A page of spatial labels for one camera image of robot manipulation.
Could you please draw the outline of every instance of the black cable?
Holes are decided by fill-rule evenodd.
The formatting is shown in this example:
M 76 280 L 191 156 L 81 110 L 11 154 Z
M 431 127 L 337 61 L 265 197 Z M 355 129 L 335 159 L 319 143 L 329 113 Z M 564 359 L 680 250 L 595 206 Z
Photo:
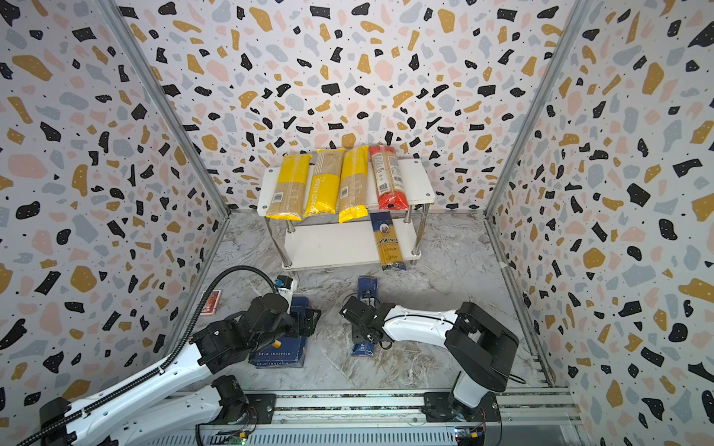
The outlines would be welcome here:
M 506 380 L 516 381 L 518 384 L 528 384 L 526 380 L 524 380 L 518 375 L 514 375 L 513 373 L 511 373 L 510 375 L 506 376 L 506 374 L 501 372 L 500 370 L 496 370 L 493 367 L 491 369 L 499 375 L 503 376 Z
M 203 446 L 203 440 L 201 439 L 201 425 L 196 425 L 196 446 Z
M 252 434 L 253 432 L 255 432 L 256 428 L 258 427 L 258 409 L 254 408 L 253 406 L 250 406 L 250 408 L 253 409 L 253 411 L 256 413 L 256 424 L 253 426 L 253 429 L 251 429 L 251 431 L 248 432 L 249 435 Z
M 352 293 L 352 294 L 350 294 L 350 295 L 347 295 L 347 297 L 345 298 L 345 300 L 342 301 L 342 306 L 345 306 L 345 304 L 347 303 L 347 301 L 350 300 L 350 298 L 353 297 L 353 296 L 354 296 L 354 297 L 357 297 L 357 296 L 359 296 L 359 293 Z
M 501 405 L 496 404 L 496 407 L 498 408 L 498 425 L 501 426 L 500 433 L 498 434 L 498 443 L 496 443 L 496 446 L 498 446 L 501 440 L 503 440 L 503 418 L 501 418 Z
M 521 378 L 521 377 L 518 376 L 518 375 L 514 375 L 513 373 L 511 373 L 511 374 L 508 376 L 508 379 L 511 380 L 511 381 L 516 381 L 518 384 L 528 384 L 528 383 L 526 382 L 526 380 L 524 380 L 523 378 Z
M 230 441 L 231 441 L 236 435 L 240 435 L 241 431 L 242 431 L 243 429 L 245 429 L 246 426 L 248 425 L 248 421 L 251 420 L 251 413 L 248 411 L 248 408 L 246 408 L 246 409 L 243 411 L 243 413 L 242 413 L 241 416 L 238 418 L 238 420 L 242 420 L 243 418 L 245 418 L 246 421 L 245 421 L 240 427 L 238 427 L 237 429 L 235 429 L 235 431 L 233 432 L 233 434 L 229 435 L 225 440 L 223 440 L 223 442 L 220 442 L 220 443 L 217 443 L 217 444 L 219 444 L 219 445 L 230 445 L 230 444 L 231 444 Z
M 171 351 L 171 353 L 169 353 L 169 356 L 166 357 L 166 360 L 160 366 L 158 366 L 157 368 L 155 368 L 153 370 L 148 371 L 147 373 L 143 374 L 142 376 L 136 378 L 134 381 L 131 381 L 130 383 L 124 385 L 123 387 L 120 387 L 119 389 L 114 390 L 113 392 L 109 393 L 108 395 L 106 395 L 102 398 L 99 398 L 97 401 L 87 405 L 84 409 L 77 410 L 76 412 L 62 418 L 61 420 L 57 420 L 56 422 L 45 427 L 44 429 L 40 430 L 39 432 L 35 432 L 34 434 L 27 437 L 25 440 L 22 440 L 20 443 L 18 443 L 17 446 L 29 446 L 32 443 L 36 442 L 37 440 L 40 440 L 41 438 L 46 437 L 47 435 L 53 433 L 55 430 L 68 425 L 70 422 L 73 422 L 74 420 L 78 420 L 82 416 L 83 412 L 85 412 L 86 414 L 89 414 L 93 410 L 101 407 L 102 405 L 105 405 L 109 401 L 112 401 L 114 398 L 135 388 L 137 385 L 140 385 L 141 383 L 146 382 L 148 379 L 150 379 L 156 375 L 159 375 L 162 370 L 165 370 L 168 366 L 171 365 L 171 363 L 176 359 L 176 357 L 181 352 L 181 349 L 183 349 L 183 347 L 188 342 L 188 339 L 193 334 L 193 328 L 196 327 L 196 322 L 198 322 L 198 317 L 201 315 L 201 311 L 203 310 L 203 307 L 205 306 L 206 302 L 208 302 L 208 298 L 211 296 L 213 289 L 218 285 L 218 282 L 223 280 L 223 278 L 226 277 L 228 274 L 233 273 L 235 271 L 240 271 L 240 270 L 251 271 L 252 273 L 258 274 L 270 285 L 271 291 L 275 294 L 278 294 L 278 286 L 272 280 L 270 280 L 268 275 L 266 275 L 263 271 L 259 270 L 258 268 L 255 268 L 253 266 L 248 266 L 248 265 L 236 265 L 236 266 L 231 266 L 227 270 L 222 271 L 220 274 L 218 274 L 216 276 L 215 279 L 213 279 L 213 282 L 211 282 L 211 284 L 207 287 L 206 292 L 203 294 L 203 297 L 201 297 L 201 300 L 198 302 L 198 305 L 196 306 L 196 310 L 193 312 L 191 319 L 188 321 L 188 325 L 186 326 L 186 329 L 184 330 L 183 335 L 178 340 L 179 342 L 176 344 L 176 347 Z
M 417 318 L 427 318 L 427 319 L 440 320 L 440 321 L 442 321 L 442 322 L 448 322 L 448 323 L 450 323 L 451 325 L 453 325 L 453 322 L 451 322 L 450 320 L 441 319 L 441 318 L 435 318 L 435 317 L 433 317 L 433 316 L 427 316 L 427 315 L 414 315 L 414 314 L 410 314 L 410 313 L 408 313 L 408 314 L 403 314 L 403 315 L 398 315 L 398 316 L 392 316 L 391 318 L 385 320 L 384 323 L 387 323 L 387 322 L 389 322 L 389 321 L 392 320 L 392 319 L 405 318 L 405 317 L 408 317 L 408 316 L 416 316 Z

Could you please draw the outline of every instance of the patterned wall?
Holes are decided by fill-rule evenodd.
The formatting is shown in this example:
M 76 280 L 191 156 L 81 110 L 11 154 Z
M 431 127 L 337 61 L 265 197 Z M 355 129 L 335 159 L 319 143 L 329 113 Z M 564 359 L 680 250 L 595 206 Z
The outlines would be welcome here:
M 493 219 L 599 445 L 714 444 L 713 20 L 593 2 Z
M 568 17 L 566 0 L 121 0 L 232 208 L 288 152 L 391 144 L 439 208 L 483 207 Z
M 0 0 L 0 443 L 158 360 L 218 213 L 89 1 Z

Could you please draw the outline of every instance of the spaghetti package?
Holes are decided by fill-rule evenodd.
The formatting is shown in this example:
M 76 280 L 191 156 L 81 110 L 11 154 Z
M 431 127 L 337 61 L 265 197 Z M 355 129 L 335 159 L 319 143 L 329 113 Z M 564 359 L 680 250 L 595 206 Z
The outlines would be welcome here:
M 397 164 L 394 147 L 372 146 L 369 148 L 380 209 L 409 209 L 404 195 L 404 183 Z
M 340 190 L 340 172 L 345 149 L 321 148 L 313 173 L 305 218 L 337 211 L 337 194 Z
M 345 153 L 340 180 L 340 223 L 366 217 L 367 163 L 369 146 L 355 147 Z
M 267 216 L 276 220 L 302 220 L 305 187 L 312 155 L 285 155 L 280 167 L 278 184 L 273 192 L 273 200 Z
M 394 232 L 392 214 L 389 212 L 372 212 L 369 214 L 369 218 L 372 220 L 372 230 L 374 231 L 374 239 L 377 242 L 377 251 L 379 251 L 382 270 L 406 270 L 404 259 L 399 249 L 397 234 Z

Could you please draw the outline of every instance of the blue box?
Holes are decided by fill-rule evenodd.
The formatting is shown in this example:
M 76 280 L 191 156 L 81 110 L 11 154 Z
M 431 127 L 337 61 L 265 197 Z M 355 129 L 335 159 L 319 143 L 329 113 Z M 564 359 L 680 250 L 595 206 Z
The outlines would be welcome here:
M 367 305 L 379 308 L 377 298 L 379 279 L 368 275 L 361 275 L 357 279 L 357 297 Z M 360 343 L 352 347 L 352 356 L 374 356 L 373 343 Z
M 309 299 L 305 296 L 293 296 L 290 311 L 305 314 Z M 300 368 L 305 363 L 305 345 L 307 338 L 288 338 L 283 336 L 278 339 L 279 348 L 270 346 L 265 350 L 251 354 L 248 363 L 257 368 Z

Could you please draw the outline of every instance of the robotic arm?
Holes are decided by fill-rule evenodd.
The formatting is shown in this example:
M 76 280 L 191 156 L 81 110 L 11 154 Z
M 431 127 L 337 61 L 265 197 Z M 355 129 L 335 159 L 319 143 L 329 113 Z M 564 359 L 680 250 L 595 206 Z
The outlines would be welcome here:
M 220 279 L 237 270 L 258 273 L 271 293 L 254 298 L 246 311 L 209 323 L 191 335 L 198 315 Z M 233 376 L 215 379 L 185 397 L 171 393 L 244 361 L 279 337 L 314 334 L 320 310 L 289 313 L 296 280 L 278 276 L 273 283 L 252 267 L 225 270 L 210 284 L 177 347 L 163 360 L 95 395 L 69 402 L 57 398 L 40 409 L 41 430 L 18 446 L 42 440 L 43 446 L 132 446 L 185 425 L 215 421 L 231 424 L 247 416 L 250 402 Z M 417 340 L 446 347 L 463 367 L 449 397 L 452 409 L 472 420 L 481 398 L 502 392 L 518 348 L 517 337 L 473 303 L 458 310 L 409 310 L 393 303 L 378 308 L 351 298 L 340 311 L 356 342 Z
M 375 308 L 353 296 L 340 314 L 352 324 L 356 343 L 416 340 L 446 347 L 466 372 L 456 379 L 450 402 L 452 409 L 467 419 L 489 390 L 506 389 L 518 338 L 475 303 L 432 312 L 393 303 Z
M 218 281 L 227 273 L 245 269 L 259 272 L 241 266 L 219 275 L 203 295 L 187 332 L 195 326 Z M 219 377 L 186 397 L 162 400 L 246 360 L 281 336 L 298 338 L 314 333 L 320 310 L 308 308 L 304 315 L 289 313 L 296 281 L 279 276 L 276 285 L 259 273 L 270 283 L 272 293 L 254 298 L 247 311 L 209 323 L 190 339 L 184 335 L 167 358 L 108 389 L 73 402 L 61 397 L 48 402 L 40 409 L 42 430 L 19 446 L 30 445 L 40 438 L 43 446 L 127 446 L 191 423 L 220 419 L 227 424 L 240 419 L 246 413 L 248 398 L 232 376 Z

